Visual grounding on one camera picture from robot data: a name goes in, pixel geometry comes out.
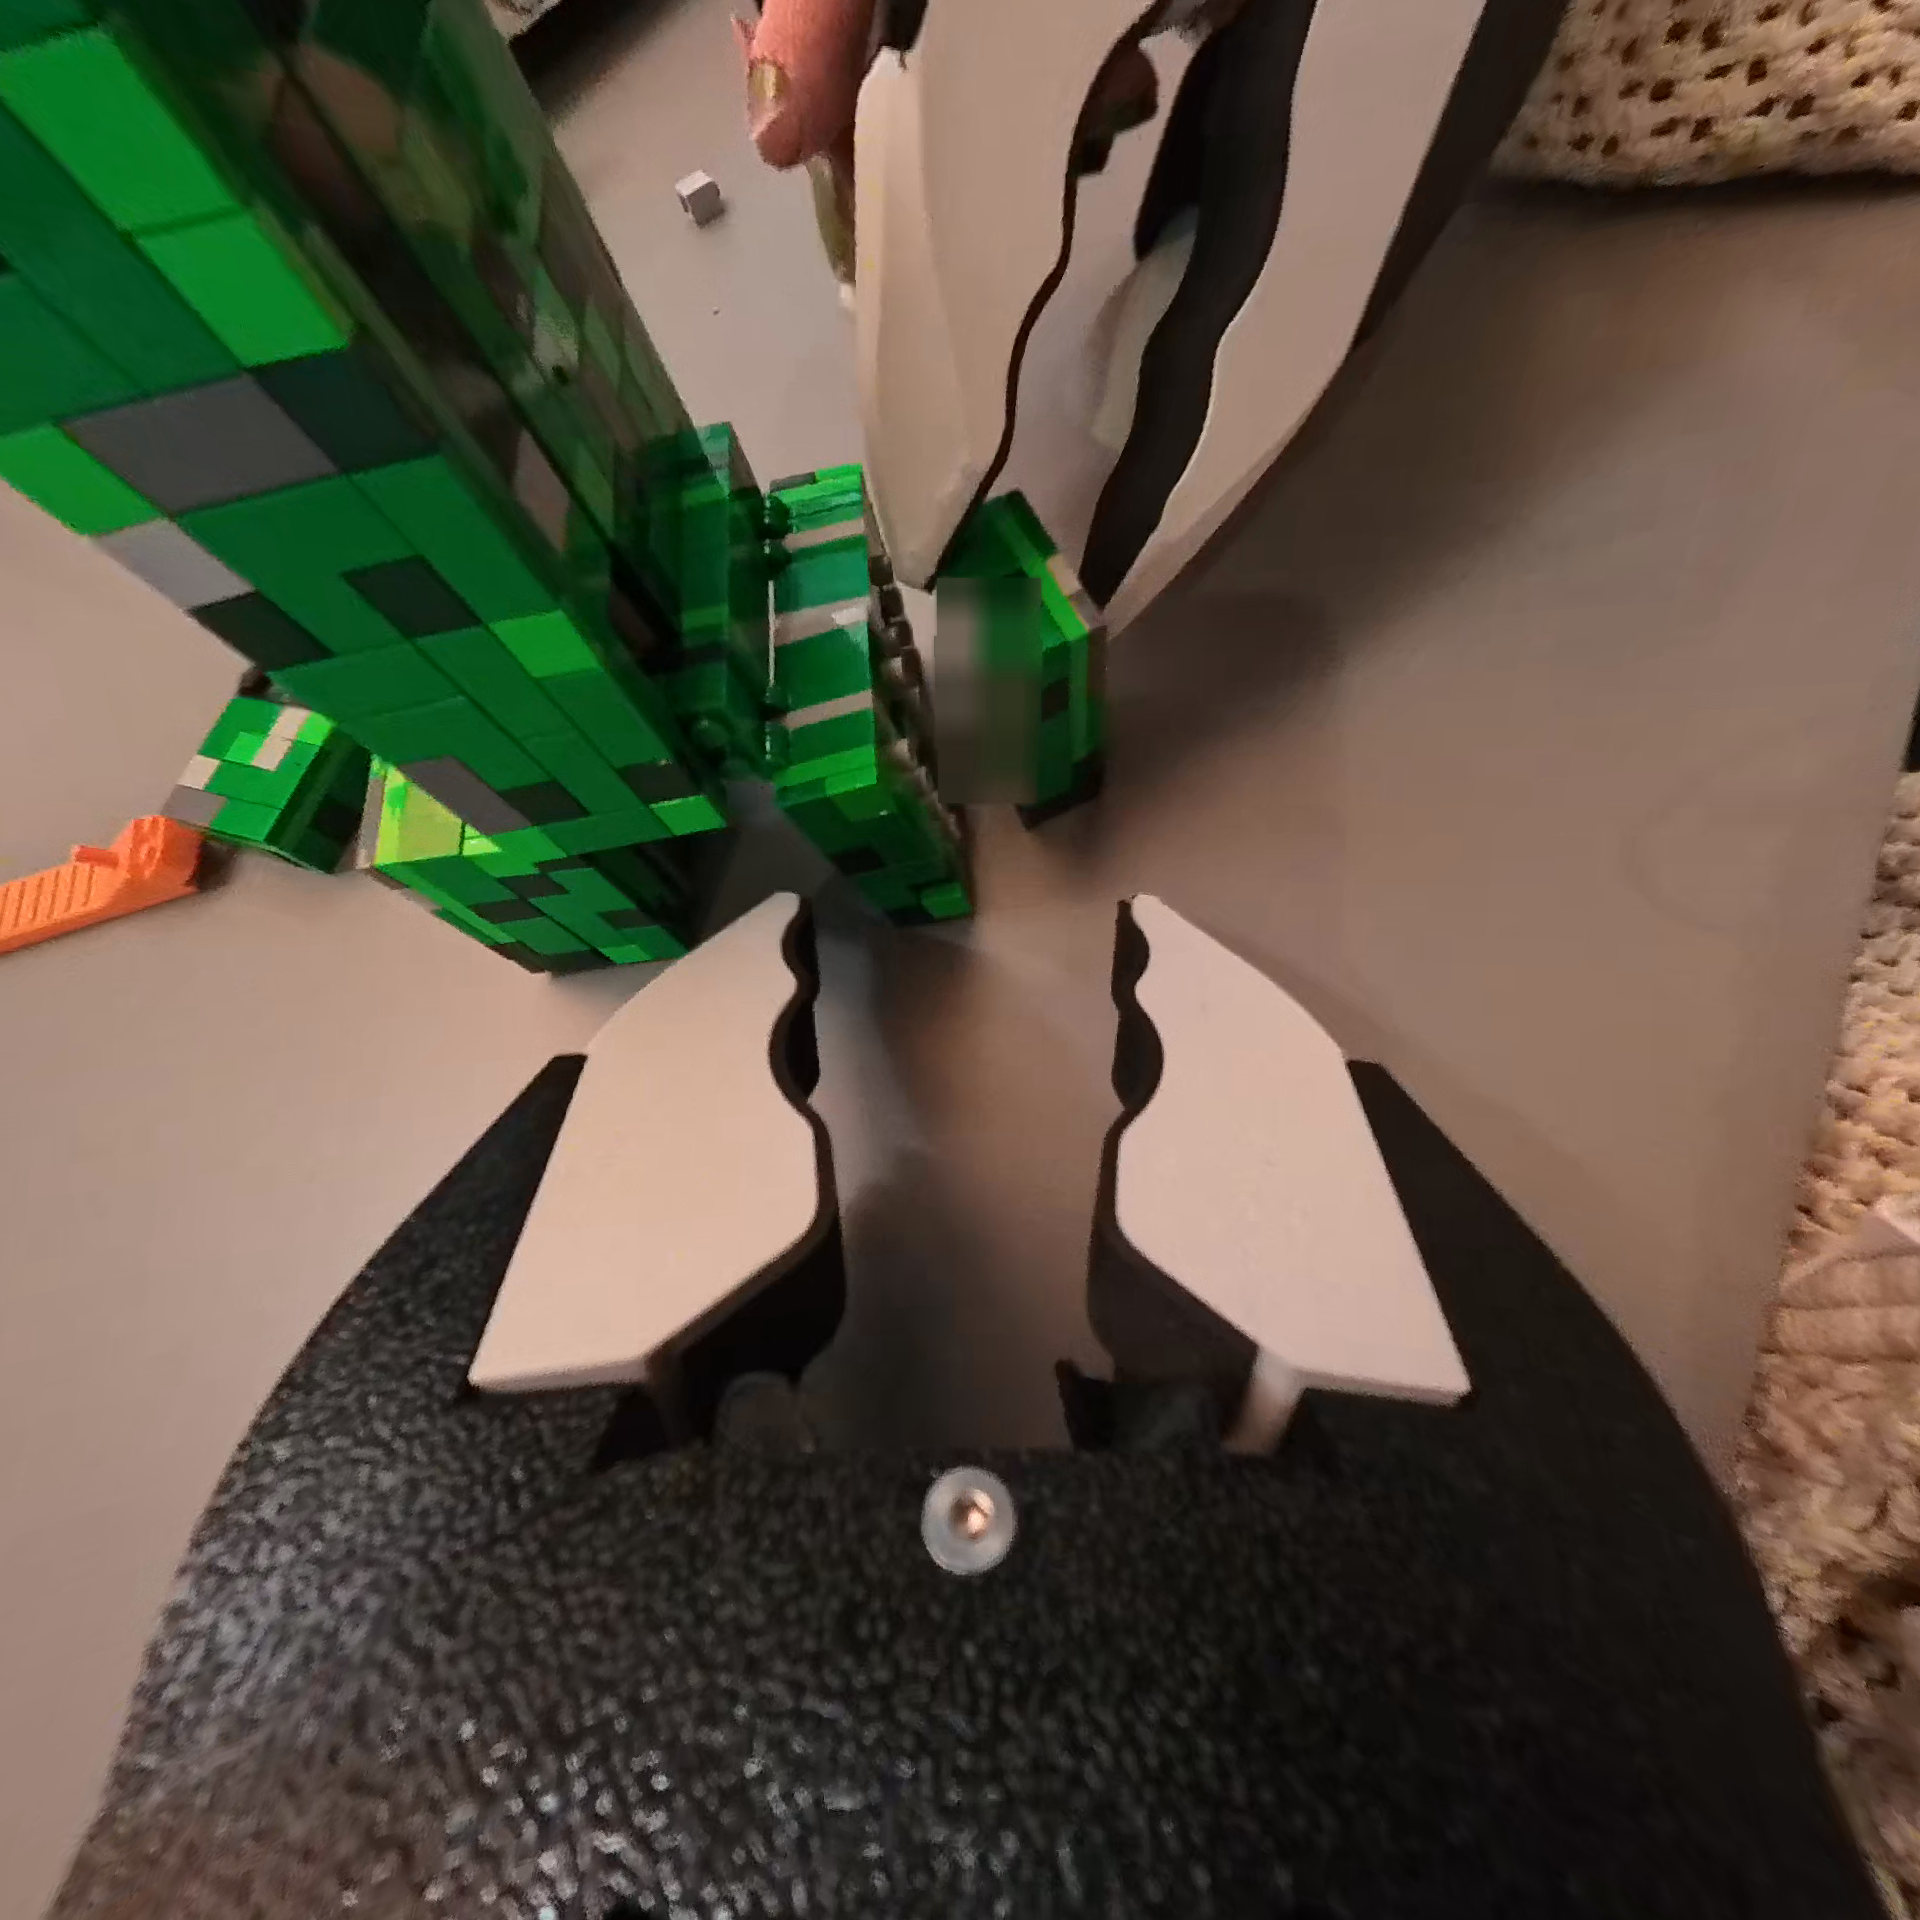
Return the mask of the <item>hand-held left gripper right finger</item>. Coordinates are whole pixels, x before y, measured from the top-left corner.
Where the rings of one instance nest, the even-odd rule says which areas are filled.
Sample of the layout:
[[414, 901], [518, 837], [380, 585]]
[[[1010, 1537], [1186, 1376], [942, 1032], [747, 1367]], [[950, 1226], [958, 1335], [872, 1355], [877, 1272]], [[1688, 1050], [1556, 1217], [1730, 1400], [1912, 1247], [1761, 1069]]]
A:
[[1089, 1322], [1120, 1432], [1270, 1453], [1313, 1389], [1451, 1408], [1467, 1362], [1344, 1050], [1156, 897], [1120, 901]]

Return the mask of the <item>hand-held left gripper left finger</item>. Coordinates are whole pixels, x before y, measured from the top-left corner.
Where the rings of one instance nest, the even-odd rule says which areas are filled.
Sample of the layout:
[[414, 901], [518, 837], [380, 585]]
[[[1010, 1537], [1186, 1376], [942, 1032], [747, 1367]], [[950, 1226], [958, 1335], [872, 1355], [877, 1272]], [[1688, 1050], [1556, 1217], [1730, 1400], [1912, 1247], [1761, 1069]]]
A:
[[811, 907], [773, 895], [593, 1039], [468, 1362], [476, 1395], [630, 1388], [676, 1442], [797, 1384], [845, 1312]]

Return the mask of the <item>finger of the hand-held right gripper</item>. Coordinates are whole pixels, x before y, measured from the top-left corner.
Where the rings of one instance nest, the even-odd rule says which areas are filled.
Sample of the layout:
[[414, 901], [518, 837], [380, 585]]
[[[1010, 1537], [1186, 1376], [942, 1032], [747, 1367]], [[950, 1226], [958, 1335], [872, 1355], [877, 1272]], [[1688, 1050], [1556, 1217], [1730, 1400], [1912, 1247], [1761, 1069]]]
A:
[[1283, 456], [1346, 362], [1484, 3], [1246, 4], [1204, 45], [1185, 273], [1082, 560], [1129, 627]]
[[1089, 99], [1156, 4], [880, 4], [856, 100], [856, 397], [894, 575], [925, 591], [1005, 461], [1072, 250]]

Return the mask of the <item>green lego foot block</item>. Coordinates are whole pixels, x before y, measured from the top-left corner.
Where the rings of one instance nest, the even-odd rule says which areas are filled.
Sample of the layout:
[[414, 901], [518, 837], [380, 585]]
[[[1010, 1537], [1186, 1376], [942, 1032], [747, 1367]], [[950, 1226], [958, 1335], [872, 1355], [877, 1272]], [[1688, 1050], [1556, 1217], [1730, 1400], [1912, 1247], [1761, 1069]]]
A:
[[372, 760], [323, 713], [236, 692], [161, 817], [240, 853], [336, 873], [361, 833]]
[[1009, 805], [1028, 831], [1107, 772], [1104, 615], [1018, 493], [985, 501], [933, 591], [931, 724], [949, 805]]

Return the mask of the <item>green lego creeper figure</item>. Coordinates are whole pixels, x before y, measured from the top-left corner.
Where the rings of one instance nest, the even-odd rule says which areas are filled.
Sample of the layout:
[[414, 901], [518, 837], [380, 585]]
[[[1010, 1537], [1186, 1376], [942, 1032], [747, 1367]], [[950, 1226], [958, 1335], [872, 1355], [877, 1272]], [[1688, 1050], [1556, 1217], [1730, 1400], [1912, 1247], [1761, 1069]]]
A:
[[971, 913], [859, 468], [693, 420], [486, 4], [4, 4], [3, 66], [4, 482], [368, 749], [364, 871], [664, 962], [754, 785]]

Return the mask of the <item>orange lego brick separator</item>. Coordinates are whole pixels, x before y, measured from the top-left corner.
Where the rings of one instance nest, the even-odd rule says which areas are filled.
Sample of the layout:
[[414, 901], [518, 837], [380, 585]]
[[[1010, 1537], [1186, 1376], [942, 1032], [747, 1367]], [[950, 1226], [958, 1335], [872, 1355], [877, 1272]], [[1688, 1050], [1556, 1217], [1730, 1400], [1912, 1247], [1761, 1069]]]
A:
[[3, 953], [129, 919], [201, 888], [206, 835], [163, 815], [133, 819], [106, 848], [74, 847], [66, 863], [3, 888]]

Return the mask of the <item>person's right hand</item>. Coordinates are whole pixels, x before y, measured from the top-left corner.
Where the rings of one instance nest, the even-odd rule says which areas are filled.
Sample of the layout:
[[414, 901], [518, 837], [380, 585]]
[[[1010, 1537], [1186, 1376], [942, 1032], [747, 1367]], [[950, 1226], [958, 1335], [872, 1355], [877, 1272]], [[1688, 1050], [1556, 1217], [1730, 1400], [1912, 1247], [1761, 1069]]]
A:
[[1098, 176], [1113, 141], [1146, 125], [1160, 111], [1160, 75], [1144, 33], [1120, 40], [1096, 73], [1072, 132], [1072, 179]]

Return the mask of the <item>person's cream knit sweater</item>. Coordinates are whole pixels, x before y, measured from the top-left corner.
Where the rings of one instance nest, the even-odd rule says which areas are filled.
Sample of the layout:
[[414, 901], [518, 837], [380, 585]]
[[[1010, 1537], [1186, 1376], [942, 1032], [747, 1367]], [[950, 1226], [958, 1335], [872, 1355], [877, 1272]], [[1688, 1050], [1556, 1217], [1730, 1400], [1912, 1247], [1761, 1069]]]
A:
[[1893, 1915], [1918, 1915], [1918, 775], [1893, 788], [1734, 1512]]

